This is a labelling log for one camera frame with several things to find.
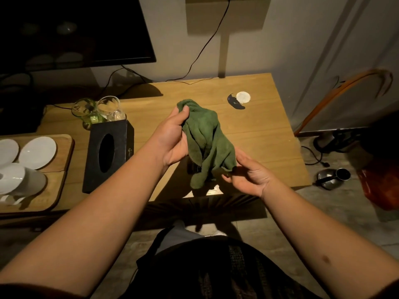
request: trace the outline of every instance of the white cup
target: white cup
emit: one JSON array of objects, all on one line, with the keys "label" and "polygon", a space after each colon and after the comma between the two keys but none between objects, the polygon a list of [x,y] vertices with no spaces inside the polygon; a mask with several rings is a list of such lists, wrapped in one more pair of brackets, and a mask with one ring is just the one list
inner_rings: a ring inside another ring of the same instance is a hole
[{"label": "white cup", "polygon": [[[39,171],[26,168],[18,163],[11,163],[0,168],[0,195],[19,196],[23,198],[35,195],[46,185],[46,176]],[[11,204],[10,199],[3,196],[0,202]]]}]

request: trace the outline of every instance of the gray pants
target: gray pants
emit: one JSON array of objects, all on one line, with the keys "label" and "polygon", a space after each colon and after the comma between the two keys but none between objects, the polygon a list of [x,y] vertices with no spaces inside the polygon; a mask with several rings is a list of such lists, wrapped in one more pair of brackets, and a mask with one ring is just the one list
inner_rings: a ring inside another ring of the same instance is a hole
[{"label": "gray pants", "polygon": [[186,230],[186,226],[181,220],[175,221],[173,225],[173,229],[166,234],[161,242],[161,245],[157,249],[156,254],[176,244],[204,237],[197,233]]}]

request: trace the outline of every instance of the forearm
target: forearm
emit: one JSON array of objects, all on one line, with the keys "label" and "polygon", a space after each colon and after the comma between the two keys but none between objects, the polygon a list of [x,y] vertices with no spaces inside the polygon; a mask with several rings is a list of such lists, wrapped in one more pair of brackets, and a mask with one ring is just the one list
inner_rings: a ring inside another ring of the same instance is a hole
[{"label": "forearm", "polygon": [[271,181],[262,200],[302,259],[337,298],[368,298],[399,278],[395,259],[281,181]]},{"label": "forearm", "polygon": [[88,295],[120,253],[165,170],[149,141],[18,254],[0,273],[0,283]]}]

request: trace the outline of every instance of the person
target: person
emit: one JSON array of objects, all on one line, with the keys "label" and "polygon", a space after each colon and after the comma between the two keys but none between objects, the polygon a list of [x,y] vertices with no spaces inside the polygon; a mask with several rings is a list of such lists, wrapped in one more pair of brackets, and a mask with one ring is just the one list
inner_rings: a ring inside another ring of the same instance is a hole
[{"label": "person", "polygon": [[[174,108],[115,174],[11,260],[0,273],[2,297],[90,296],[157,182],[188,155],[181,127],[188,116],[187,106],[180,113]],[[327,294],[340,299],[397,296],[399,263],[394,258],[318,210],[243,151],[237,149],[236,157],[237,167],[224,180],[264,202]],[[122,298],[318,298],[249,245],[184,231],[176,224],[158,234],[137,261],[137,274]]]}]

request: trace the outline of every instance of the clear glass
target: clear glass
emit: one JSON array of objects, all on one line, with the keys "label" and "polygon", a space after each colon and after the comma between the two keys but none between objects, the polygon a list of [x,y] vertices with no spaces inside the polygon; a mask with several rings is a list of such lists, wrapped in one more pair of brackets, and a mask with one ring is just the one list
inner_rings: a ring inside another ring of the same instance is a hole
[{"label": "clear glass", "polygon": [[116,96],[105,96],[97,102],[97,112],[108,121],[126,119],[126,114],[121,110],[121,102]]},{"label": "clear glass", "polygon": [[102,123],[105,119],[96,111],[96,103],[91,98],[81,98],[72,106],[72,114],[84,123],[92,125]]}]

